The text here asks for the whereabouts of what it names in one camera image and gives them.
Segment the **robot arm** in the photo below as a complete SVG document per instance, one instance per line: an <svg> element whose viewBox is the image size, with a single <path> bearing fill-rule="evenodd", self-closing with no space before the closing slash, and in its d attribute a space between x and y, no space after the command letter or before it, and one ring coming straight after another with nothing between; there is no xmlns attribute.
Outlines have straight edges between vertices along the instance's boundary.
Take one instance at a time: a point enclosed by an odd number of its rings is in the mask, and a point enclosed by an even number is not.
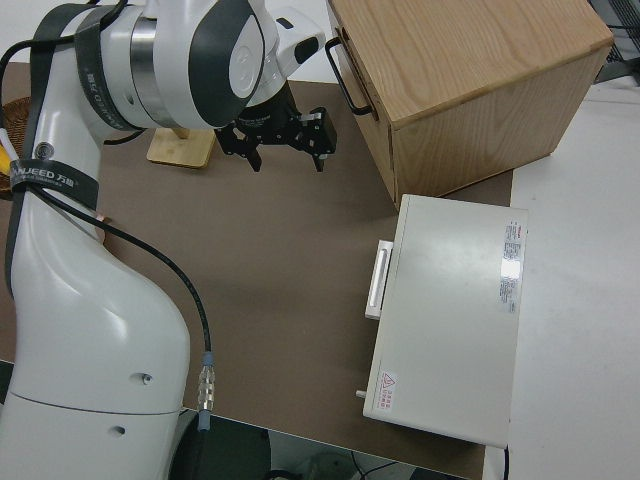
<svg viewBox="0 0 640 480"><path fill-rule="evenodd" d="M32 50L26 159L12 164L6 270L18 337L3 478L166 478L190 358L166 294L26 186L91 215L101 147L119 130L215 127L254 168L260 143L292 144L316 166L335 149L324 110L301 115L286 82L323 43L310 21L274 19L263 0L124 3L107 28L112 7L71 4L36 32L73 43Z"/></svg>

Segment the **wooden drawer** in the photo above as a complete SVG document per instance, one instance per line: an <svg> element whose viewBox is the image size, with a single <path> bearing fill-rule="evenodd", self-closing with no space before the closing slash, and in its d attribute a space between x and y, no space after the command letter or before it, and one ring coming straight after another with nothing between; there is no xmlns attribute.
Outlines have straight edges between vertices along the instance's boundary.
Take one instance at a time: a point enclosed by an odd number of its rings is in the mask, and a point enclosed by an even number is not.
<svg viewBox="0 0 640 480"><path fill-rule="evenodd" d="M328 4L344 82L374 108L358 125L397 206L550 154L612 44L584 0Z"/></svg>

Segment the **yellow cable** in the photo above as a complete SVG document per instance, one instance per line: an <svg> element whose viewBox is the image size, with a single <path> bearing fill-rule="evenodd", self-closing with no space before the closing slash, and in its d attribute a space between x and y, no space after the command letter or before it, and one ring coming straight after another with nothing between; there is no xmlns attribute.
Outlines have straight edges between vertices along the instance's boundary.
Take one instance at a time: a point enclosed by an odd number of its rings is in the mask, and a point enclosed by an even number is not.
<svg viewBox="0 0 640 480"><path fill-rule="evenodd" d="M9 163L11 163L11 159L4 147L0 145L0 173L7 177L9 176Z"/></svg>

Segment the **warning label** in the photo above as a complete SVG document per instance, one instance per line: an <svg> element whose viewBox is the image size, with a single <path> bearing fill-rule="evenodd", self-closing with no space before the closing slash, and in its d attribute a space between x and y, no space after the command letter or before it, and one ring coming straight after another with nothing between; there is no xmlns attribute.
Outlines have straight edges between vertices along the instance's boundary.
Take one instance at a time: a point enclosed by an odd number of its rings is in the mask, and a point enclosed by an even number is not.
<svg viewBox="0 0 640 480"><path fill-rule="evenodd" d="M381 371L378 377L378 392L376 408L390 412L393 408L393 396L398 383L398 376L395 373Z"/></svg>
<svg viewBox="0 0 640 480"><path fill-rule="evenodd" d="M498 298L501 309L509 313L516 313L518 310L524 234L522 225L516 221L507 225L504 232L504 249L502 250L502 267L500 269L500 294Z"/></svg>

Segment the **white box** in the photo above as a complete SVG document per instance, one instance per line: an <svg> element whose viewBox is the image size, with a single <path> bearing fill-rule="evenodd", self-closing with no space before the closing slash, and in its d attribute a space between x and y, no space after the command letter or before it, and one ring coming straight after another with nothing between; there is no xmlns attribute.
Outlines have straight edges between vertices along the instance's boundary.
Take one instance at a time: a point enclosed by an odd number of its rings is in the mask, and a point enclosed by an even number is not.
<svg viewBox="0 0 640 480"><path fill-rule="evenodd" d="M364 415L505 448L527 212L405 195Z"/></svg>

